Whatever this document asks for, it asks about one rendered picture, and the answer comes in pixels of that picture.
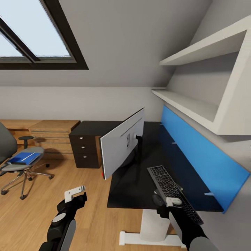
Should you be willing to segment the mouse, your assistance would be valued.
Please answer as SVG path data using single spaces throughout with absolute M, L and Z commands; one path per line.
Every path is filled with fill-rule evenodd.
M 157 206 L 162 206 L 164 204 L 163 200 L 157 194 L 153 194 L 152 199 Z

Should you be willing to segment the keyboard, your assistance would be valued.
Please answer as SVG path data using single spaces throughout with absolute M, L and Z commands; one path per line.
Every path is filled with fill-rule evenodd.
M 198 215 L 193 206 L 189 203 L 182 191 L 177 186 L 178 184 L 174 182 L 174 180 L 162 165 L 149 167 L 147 169 L 153 181 L 155 182 L 155 185 L 157 186 L 157 189 L 160 192 L 162 198 L 159 195 L 158 196 L 162 200 L 164 200 L 163 202 L 166 203 L 167 197 L 180 199 L 182 201 L 182 204 L 173 204 L 173 207 L 175 206 L 184 208 L 184 211 L 186 211 L 188 216 L 193 220 L 195 224 L 199 224 L 200 226 L 204 224 L 201 217 Z

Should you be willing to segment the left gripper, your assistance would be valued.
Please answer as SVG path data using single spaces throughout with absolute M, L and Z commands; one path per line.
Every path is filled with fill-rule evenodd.
M 83 195 L 74 197 L 70 202 L 62 201 L 57 205 L 58 212 L 62 211 L 65 207 L 71 206 L 75 209 L 75 213 L 78 209 L 85 206 L 85 201 L 87 201 L 86 192 Z

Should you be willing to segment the monitor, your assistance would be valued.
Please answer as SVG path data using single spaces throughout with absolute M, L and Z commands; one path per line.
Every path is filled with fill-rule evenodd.
M 136 162 L 141 163 L 145 108 L 99 137 L 103 177 L 107 180 L 116 170 Z M 137 145 L 137 160 L 120 167 Z

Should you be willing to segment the swivel chair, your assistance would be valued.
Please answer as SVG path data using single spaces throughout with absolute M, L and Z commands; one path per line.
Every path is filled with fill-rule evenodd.
M 9 130 L 0 122 L 0 177 L 3 176 L 6 173 L 19 173 L 17 175 L 17 178 L 15 178 L 13 181 L 8 183 L 6 186 L 4 186 L 2 189 L 0 189 L 1 194 L 5 195 L 7 191 L 3 191 L 6 187 L 9 185 L 13 184 L 20 178 L 24 177 L 23 181 L 23 187 L 21 191 L 21 197 L 20 199 L 23 200 L 25 198 L 25 195 L 23 195 L 24 188 L 25 188 L 25 182 L 26 179 L 28 178 L 29 181 L 32 180 L 31 174 L 34 175 L 44 175 L 44 176 L 49 176 L 49 179 L 53 178 L 49 174 L 43 174 L 43 173 L 35 173 L 33 172 L 37 168 L 42 167 L 43 165 L 46 165 L 46 167 L 49 167 L 50 164 L 44 163 L 41 164 L 40 166 L 37 166 L 35 168 L 32 168 L 34 164 L 36 164 L 44 155 L 45 149 L 42 147 L 28 147 L 28 140 L 33 139 L 33 136 L 22 136 L 19 137 L 19 140 L 24 140 L 24 150 L 17 152 L 18 146 L 17 146 L 17 141 L 13 137 L 13 135 L 9 132 Z M 14 164 L 8 164 L 7 162 L 10 161 L 12 158 L 17 156 L 20 153 L 40 153 L 41 155 L 35 159 L 30 165 L 14 165 Z

